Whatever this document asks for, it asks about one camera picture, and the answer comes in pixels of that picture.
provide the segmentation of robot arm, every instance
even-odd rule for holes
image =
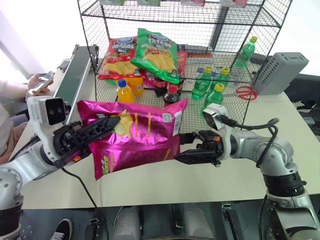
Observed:
[[[111,133],[119,117],[105,117],[82,126],[80,122],[62,125],[66,119],[61,98],[35,96],[27,100],[30,123],[41,141],[0,165],[0,240],[16,240],[23,203],[21,190],[66,165],[87,157],[88,145]]]
[[[175,159],[186,164],[212,163],[216,167],[228,157],[258,163],[272,139],[257,167],[260,167],[267,188],[270,203],[267,211],[273,235],[276,240],[320,240],[320,223],[304,189],[306,183],[301,180],[293,162],[291,144],[252,131],[231,132],[229,125],[234,121],[228,119],[227,110],[221,105],[211,104],[203,113],[208,125],[217,131],[194,133],[188,143],[199,138],[202,144],[198,144],[195,150],[182,152]]]

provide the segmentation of metal grid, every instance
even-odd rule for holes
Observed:
[[[252,25],[260,9],[259,5],[247,5],[245,8],[230,8],[226,19],[219,18],[221,5],[217,2],[206,2],[204,7],[181,5],[180,1],[162,1],[161,6],[142,6],[136,0],[126,0],[123,6],[103,5],[97,1],[89,9],[82,11],[82,16],[118,20],[159,23],[198,23]],[[277,26],[276,21],[264,9],[260,12],[257,26]]]
[[[250,86],[263,64],[248,62],[245,68],[234,66],[242,47],[252,36],[258,38],[255,53],[265,57],[281,30],[291,0],[249,0],[244,8],[222,7],[218,0],[206,1],[204,7],[181,5],[179,0],[162,1],[161,6],[140,6],[136,0],[126,0],[124,6],[100,5],[99,0],[78,0],[83,30],[88,46],[99,46],[99,69],[109,46],[109,38],[132,37],[138,28],[162,33],[177,44],[207,48],[205,57],[189,56],[185,67],[187,78],[183,89],[191,91],[197,69],[211,66],[214,72],[229,67],[229,85],[224,94],[234,93],[240,86]],[[116,86],[96,79],[96,100],[116,99]],[[181,97],[190,96],[183,92]],[[161,107],[163,101],[146,90],[136,103]],[[190,99],[184,114],[182,132],[206,129],[199,113],[202,102]],[[229,115],[243,123],[249,101],[237,96],[226,97],[223,105]]]

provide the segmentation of orange juice bottle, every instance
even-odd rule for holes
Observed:
[[[120,103],[132,104],[134,102],[132,90],[127,85],[126,81],[123,79],[120,79],[118,81],[118,88],[116,90],[116,94],[118,95],[118,102]]]
[[[144,80],[142,77],[125,77],[124,80],[130,86],[134,95],[140,96],[144,93]]]

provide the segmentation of person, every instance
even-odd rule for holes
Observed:
[[[39,74],[33,75],[28,84],[14,84],[0,80],[0,97],[24,99],[27,92],[39,82],[39,77]],[[48,88],[43,87],[39,92],[33,91],[32,93],[34,96],[43,96],[48,95],[49,92]],[[27,123],[24,122],[14,127],[13,122],[9,119],[9,113],[0,103],[0,164],[8,162],[26,125]]]
[[[72,237],[73,225],[72,221],[68,218],[61,220],[56,227],[50,240],[70,240]]]

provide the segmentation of yellow bottle cap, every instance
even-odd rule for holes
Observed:
[[[210,73],[212,73],[212,67],[206,66],[203,71],[205,74],[210,74]]]
[[[255,43],[256,41],[257,41],[257,37],[256,36],[252,36],[251,38],[250,38],[250,42],[253,42],[253,43]]]
[[[220,73],[223,75],[228,75],[230,73],[230,68],[223,67],[223,68],[221,68]]]
[[[214,90],[216,92],[223,92],[223,90],[225,90],[225,85],[223,85],[222,83],[217,83],[215,86],[214,86]]]

